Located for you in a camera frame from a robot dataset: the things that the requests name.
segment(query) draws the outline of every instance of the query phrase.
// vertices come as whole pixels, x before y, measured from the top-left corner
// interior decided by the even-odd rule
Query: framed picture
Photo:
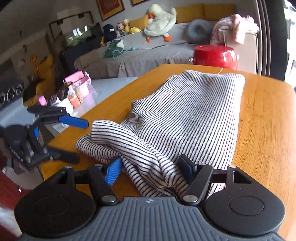
[[[96,2],[103,21],[124,10],[122,0],[96,0]]]
[[[146,2],[146,1],[149,1],[149,0],[131,0],[131,3],[135,6],[137,4],[140,4],[140,3]]]

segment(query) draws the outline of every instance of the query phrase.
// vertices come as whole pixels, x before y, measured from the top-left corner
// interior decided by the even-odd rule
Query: black and white striped fabric
[[[143,196],[182,196],[188,184],[176,165],[181,154],[216,169],[231,163],[244,84],[239,74],[173,75],[150,96],[132,102],[121,124],[96,120],[77,149],[104,164],[121,156]],[[213,185],[211,193],[221,187]]]

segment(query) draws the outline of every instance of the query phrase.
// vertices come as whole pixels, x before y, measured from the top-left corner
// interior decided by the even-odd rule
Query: speaker
[[[0,80],[0,111],[21,98],[24,82],[17,77]]]

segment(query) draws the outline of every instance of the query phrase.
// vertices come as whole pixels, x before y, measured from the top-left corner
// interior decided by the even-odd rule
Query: red painting
[[[124,10],[122,0],[96,0],[102,20]]]

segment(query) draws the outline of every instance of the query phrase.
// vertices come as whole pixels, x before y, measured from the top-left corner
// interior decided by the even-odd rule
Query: white goose plush
[[[170,41],[168,32],[172,29],[177,21],[177,12],[172,8],[171,13],[164,11],[158,4],[153,4],[148,11],[149,25],[144,29],[147,35],[146,41],[150,42],[150,37],[164,35],[165,41]]]

